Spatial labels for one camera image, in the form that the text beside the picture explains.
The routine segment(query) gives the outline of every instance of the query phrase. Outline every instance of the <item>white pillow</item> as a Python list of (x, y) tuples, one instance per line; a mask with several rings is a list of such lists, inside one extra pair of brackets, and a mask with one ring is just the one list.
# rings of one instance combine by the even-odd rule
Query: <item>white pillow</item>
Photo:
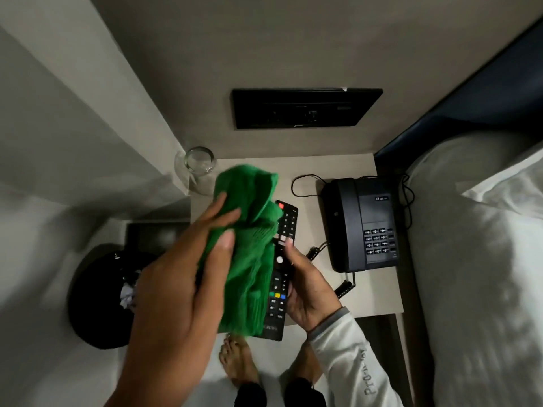
[(543, 219), (543, 142), (517, 160), (462, 195), (496, 208)]

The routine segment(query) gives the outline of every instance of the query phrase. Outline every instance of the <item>pant leg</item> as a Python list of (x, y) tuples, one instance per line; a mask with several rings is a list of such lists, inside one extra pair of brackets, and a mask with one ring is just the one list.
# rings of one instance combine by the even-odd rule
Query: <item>pant leg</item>
[(266, 391), (256, 383), (241, 384), (234, 407), (266, 407)]
[(315, 390), (305, 378), (295, 378), (285, 389), (285, 407), (326, 407), (326, 400), (321, 392)]

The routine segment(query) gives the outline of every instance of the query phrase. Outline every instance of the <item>foot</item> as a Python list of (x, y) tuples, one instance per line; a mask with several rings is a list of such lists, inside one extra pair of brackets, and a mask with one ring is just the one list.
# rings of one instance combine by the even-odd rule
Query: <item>foot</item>
[(219, 360), (227, 373), (228, 378), (236, 388), (245, 383), (260, 383), (251, 349), (240, 335), (229, 334), (221, 346)]
[(322, 376), (320, 364), (308, 341), (302, 344), (294, 363), (290, 366), (290, 380), (302, 377), (315, 384)]

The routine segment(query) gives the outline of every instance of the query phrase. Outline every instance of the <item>microfiber cloth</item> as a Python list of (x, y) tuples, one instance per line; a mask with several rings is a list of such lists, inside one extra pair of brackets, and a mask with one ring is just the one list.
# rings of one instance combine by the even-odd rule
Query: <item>microfiber cloth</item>
[[(277, 179), (275, 173), (244, 164), (222, 172), (215, 182), (215, 197), (227, 193), (219, 214), (241, 208), (240, 219), (231, 226), (236, 244), (224, 290), (221, 332), (253, 336), (264, 328), (275, 251), (272, 239), (283, 214), (271, 201)], [(210, 232), (200, 267), (225, 230)]]

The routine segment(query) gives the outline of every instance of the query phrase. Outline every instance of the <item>sleeve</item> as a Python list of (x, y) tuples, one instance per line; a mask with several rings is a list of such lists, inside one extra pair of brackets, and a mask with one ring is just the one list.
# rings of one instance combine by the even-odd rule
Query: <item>sleeve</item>
[(309, 332), (337, 407), (401, 407), (362, 329), (346, 307)]

